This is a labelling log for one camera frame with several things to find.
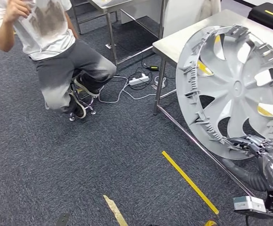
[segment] yellow tape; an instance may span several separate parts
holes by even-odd
[[[200,70],[201,70],[202,72],[204,72],[207,75],[213,75],[213,73],[211,73],[211,71],[207,70],[207,67],[200,60],[198,61],[198,65]]]
[[[118,223],[120,226],[128,226],[114,201],[110,200],[109,197],[107,197],[105,194],[103,195],[103,197],[106,199],[106,203],[112,211],[112,213],[115,214],[115,219],[117,219]]]
[[[215,43],[217,43],[219,41],[220,41],[220,35],[217,35],[216,38],[215,39]]]
[[[267,110],[258,106],[258,111],[265,116],[273,116],[271,113],[268,112]]]
[[[268,11],[268,10],[265,10],[265,11],[268,13],[268,14],[273,15],[273,12],[271,12],[271,11]]]
[[[217,224],[213,220],[209,220],[204,226],[217,226]]]
[[[176,162],[174,162],[171,157],[170,157],[167,152],[164,151],[162,154],[168,160],[170,164],[172,164],[176,170],[180,173],[185,181],[187,181],[191,187],[192,187],[195,192],[197,192],[202,200],[204,200],[207,205],[208,205],[211,210],[213,210],[215,214],[219,214],[219,211],[217,210],[212,202],[210,202],[207,196],[202,193],[198,187],[196,186],[192,180],[191,180],[187,174],[182,171],[179,166],[178,166]]]

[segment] chair base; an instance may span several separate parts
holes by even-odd
[[[77,98],[78,101],[79,101],[81,105],[83,105],[84,107],[84,109],[86,111],[91,111],[91,115],[97,114],[97,111],[94,110],[94,108],[93,108],[94,99],[95,99],[96,97],[93,97],[91,95],[86,95],[86,96],[84,96],[82,98],[80,98],[79,92],[75,86],[75,84],[73,82],[71,83],[70,89],[75,96],[75,98]],[[83,99],[84,99],[86,97],[88,97],[88,96],[91,97],[91,101],[88,104],[83,101]],[[69,114],[69,120],[70,121],[75,121],[75,120],[75,115],[74,113],[70,113]]]

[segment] hand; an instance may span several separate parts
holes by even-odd
[[[31,8],[28,4],[23,2],[23,0],[8,0],[4,21],[14,23],[20,16],[27,18],[31,12]]]

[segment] black case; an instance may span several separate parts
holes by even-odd
[[[253,7],[247,18],[273,29],[273,4],[267,2]]]

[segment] robotic arm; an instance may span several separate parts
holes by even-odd
[[[251,188],[256,191],[267,192],[268,195],[265,201],[265,206],[267,210],[265,213],[255,210],[237,212],[256,218],[273,218],[273,140],[250,135],[231,138],[229,141],[234,146],[249,151],[254,155],[259,172],[249,172],[236,166],[228,159],[223,159],[224,165],[241,180],[249,184]]]

